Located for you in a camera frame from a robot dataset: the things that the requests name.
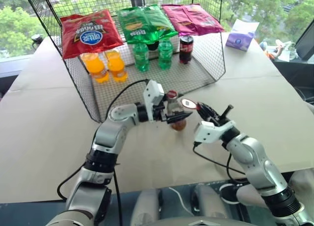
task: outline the green chip bag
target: green chip bag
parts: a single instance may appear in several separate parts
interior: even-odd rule
[[[157,5],[119,10],[118,18],[128,44],[153,44],[178,34]]]

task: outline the green soda bottle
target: green soda bottle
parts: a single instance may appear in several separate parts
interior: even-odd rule
[[[167,70],[171,67],[171,59],[173,46],[169,40],[162,40],[158,46],[159,59],[158,64],[162,70]]]
[[[133,53],[135,59],[135,66],[141,72],[148,71],[149,61],[148,61],[148,47],[146,44],[136,44],[133,45]]]

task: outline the black cable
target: black cable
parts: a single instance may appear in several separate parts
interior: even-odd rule
[[[67,177],[65,180],[63,180],[63,181],[58,185],[58,187],[57,187],[57,193],[58,193],[58,196],[59,196],[62,200],[66,201],[67,198],[62,195],[62,193],[61,193],[61,191],[60,191],[60,188],[62,187],[63,184],[65,184],[67,181],[69,181],[69,179],[71,179],[73,176],[75,176],[75,175],[80,171],[80,169],[81,169],[81,167],[82,167],[83,165],[85,165],[85,162],[84,162],[76,171],[74,171],[69,177]]]
[[[217,164],[217,165],[219,165],[219,166],[222,166],[222,167],[227,168],[227,166],[226,166],[226,165],[221,164],[221,163],[219,163],[219,162],[217,162],[217,161],[214,161],[214,160],[212,160],[212,159],[209,159],[208,157],[205,157],[205,156],[201,155],[201,154],[200,154],[200,153],[198,153],[195,149],[196,149],[196,145],[194,145],[194,147],[193,147],[193,152],[194,152],[196,155],[198,155],[198,156],[200,156],[200,157],[204,158],[204,159],[205,159],[205,160],[207,160],[207,161],[210,161],[210,162],[215,163],[215,164]],[[238,172],[238,173],[240,173],[240,174],[245,175],[245,173],[244,173],[244,172],[242,172],[242,171],[238,171],[238,170],[236,170],[236,169],[234,169],[234,168],[228,167],[228,169],[233,170],[233,171],[235,171],[235,172]]]
[[[106,111],[106,116],[105,119],[107,119],[109,111],[112,107],[112,105],[114,104],[114,102],[116,102],[116,100],[119,98],[120,95],[122,95],[123,92],[125,92],[128,88],[130,88],[131,86],[141,83],[141,82],[145,82],[146,84],[149,82],[148,79],[143,79],[143,80],[137,80],[129,85],[127,85],[123,90],[120,91],[120,93],[111,101],[111,103],[109,104],[107,111]],[[117,180],[117,175],[116,175],[116,171],[113,171],[113,179],[114,179],[114,185],[116,187],[116,194],[117,194],[117,201],[118,201],[118,211],[119,211],[119,225],[123,226],[123,216],[122,216],[122,206],[121,206],[121,198],[120,198],[120,191],[119,191],[119,186],[118,186],[118,180]]]
[[[233,178],[231,177],[230,172],[229,172],[229,170],[231,170],[231,168],[229,167],[230,161],[231,161],[231,157],[232,157],[232,154],[230,153],[230,154],[229,154],[229,157],[228,157],[228,161],[227,161],[227,167],[226,167],[228,177],[229,177],[230,180],[233,181],[234,183],[248,183],[247,180],[245,180],[245,181],[239,181],[239,180],[233,179]]]

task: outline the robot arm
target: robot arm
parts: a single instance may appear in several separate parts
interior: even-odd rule
[[[257,189],[279,226],[312,226],[313,218],[306,212],[275,164],[267,157],[262,144],[235,128],[235,122],[220,116],[211,107],[198,103],[196,109],[205,120],[195,130],[195,145],[223,141],[234,159],[244,169],[247,179]]]
[[[66,202],[66,211],[54,217],[47,226],[92,226],[102,221],[111,196],[107,185],[111,182],[128,131],[141,122],[172,123],[191,114],[164,114],[164,91],[153,80],[148,82],[143,96],[145,104],[127,104],[111,109],[95,133],[91,150]]]

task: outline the floor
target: floor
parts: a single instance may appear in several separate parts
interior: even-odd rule
[[[226,183],[225,181],[212,182],[209,185],[216,191]],[[189,199],[190,191],[195,184],[174,187],[178,190],[188,209],[190,209]],[[136,199],[140,192],[121,194],[123,222],[125,226],[130,224],[131,215],[135,206]],[[162,189],[164,204],[160,217],[162,219],[189,216],[180,205],[178,196],[168,188]],[[28,202],[0,204],[0,225],[5,226],[44,226],[56,214],[64,210],[63,202]],[[259,207],[244,207],[235,205],[226,205],[230,218],[240,220],[244,219],[248,223],[257,226],[276,226],[268,210]],[[112,196],[110,208],[106,219],[99,226],[118,225],[118,211],[116,196]]]

